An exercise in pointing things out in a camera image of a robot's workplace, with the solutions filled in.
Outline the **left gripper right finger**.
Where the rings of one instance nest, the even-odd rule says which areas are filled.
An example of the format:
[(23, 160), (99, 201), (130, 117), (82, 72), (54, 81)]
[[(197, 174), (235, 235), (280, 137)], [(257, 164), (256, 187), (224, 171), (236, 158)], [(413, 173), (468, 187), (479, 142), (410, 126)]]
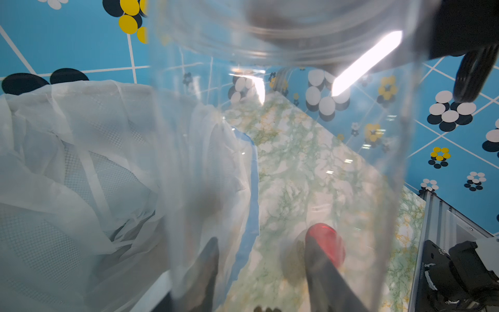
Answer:
[(311, 239), (305, 245), (305, 273), (311, 311), (367, 310), (338, 269)]

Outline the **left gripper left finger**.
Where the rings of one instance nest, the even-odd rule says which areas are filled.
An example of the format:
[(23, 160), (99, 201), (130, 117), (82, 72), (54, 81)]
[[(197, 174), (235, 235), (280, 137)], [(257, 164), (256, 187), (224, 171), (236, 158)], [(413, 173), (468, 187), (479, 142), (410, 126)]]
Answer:
[(218, 239), (212, 237), (184, 276), (185, 292), (179, 298), (168, 292), (152, 311), (212, 311), (219, 257)]

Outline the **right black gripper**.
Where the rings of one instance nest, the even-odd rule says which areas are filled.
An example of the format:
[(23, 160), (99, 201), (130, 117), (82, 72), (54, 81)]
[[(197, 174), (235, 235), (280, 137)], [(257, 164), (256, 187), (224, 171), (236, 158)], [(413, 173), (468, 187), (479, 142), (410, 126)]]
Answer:
[(462, 55), (498, 44), (498, 1), (437, 1), (422, 15), (413, 37), (430, 59)]

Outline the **clear plastic jar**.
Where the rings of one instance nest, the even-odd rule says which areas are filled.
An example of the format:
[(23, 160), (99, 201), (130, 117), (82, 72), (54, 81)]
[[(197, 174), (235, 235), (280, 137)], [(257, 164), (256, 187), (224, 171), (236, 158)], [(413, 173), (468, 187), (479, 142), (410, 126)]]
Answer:
[(366, 311), (408, 311), (424, 204), (405, 188), (430, 1), (152, 1), (153, 86), (219, 109), (257, 152), (259, 211), (214, 311), (311, 311), (279, 255), (315, 223)]

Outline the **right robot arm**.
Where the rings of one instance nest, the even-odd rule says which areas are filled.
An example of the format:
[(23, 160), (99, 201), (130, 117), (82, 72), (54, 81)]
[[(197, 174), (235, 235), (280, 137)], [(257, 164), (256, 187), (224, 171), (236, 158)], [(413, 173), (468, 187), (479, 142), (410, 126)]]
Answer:
[(498, 2), (439, 1), (408, 182), (428, 204), (417, 311), (498, 306)]

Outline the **far red-lid jar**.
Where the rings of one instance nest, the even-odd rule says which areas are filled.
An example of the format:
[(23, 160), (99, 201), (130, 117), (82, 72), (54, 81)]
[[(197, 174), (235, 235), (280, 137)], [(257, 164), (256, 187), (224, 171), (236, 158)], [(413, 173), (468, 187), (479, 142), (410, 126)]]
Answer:
[(340, 269), (346, 259), (343, 238), (328, 224), (315, 223), (292, 234), (282, 243), (279, 261), (284, 279), (293, 286), (305, 280), (305, 245), (308, 239), (318, 244), (336, 269)]

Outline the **white bin liner bag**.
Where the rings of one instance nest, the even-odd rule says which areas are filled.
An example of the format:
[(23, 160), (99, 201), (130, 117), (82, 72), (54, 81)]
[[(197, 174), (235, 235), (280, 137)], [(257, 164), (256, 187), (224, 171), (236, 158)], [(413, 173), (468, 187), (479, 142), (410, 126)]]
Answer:
[(255, 228), (257, 152), (222, 112), (146, 85), (1, 96), (1, 310), (151, 311), (212, 237), (213, 310)]

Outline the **right aluminium corner post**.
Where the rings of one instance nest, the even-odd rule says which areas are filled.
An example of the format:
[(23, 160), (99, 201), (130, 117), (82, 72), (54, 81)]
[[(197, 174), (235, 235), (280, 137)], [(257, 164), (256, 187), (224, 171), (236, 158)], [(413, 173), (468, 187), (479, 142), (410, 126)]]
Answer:
[(479, 227), (433, 193), (426, 192), (424, 199), (425, 217), (409, 310), (415, 311), (413, 304), (423, 244), (430, 240), (450, 256), (450, 270), (457, 281), (457, 290), (465, 293), (469, 300), (467, 308), (452, 311), (497, 311), (498, 236)]

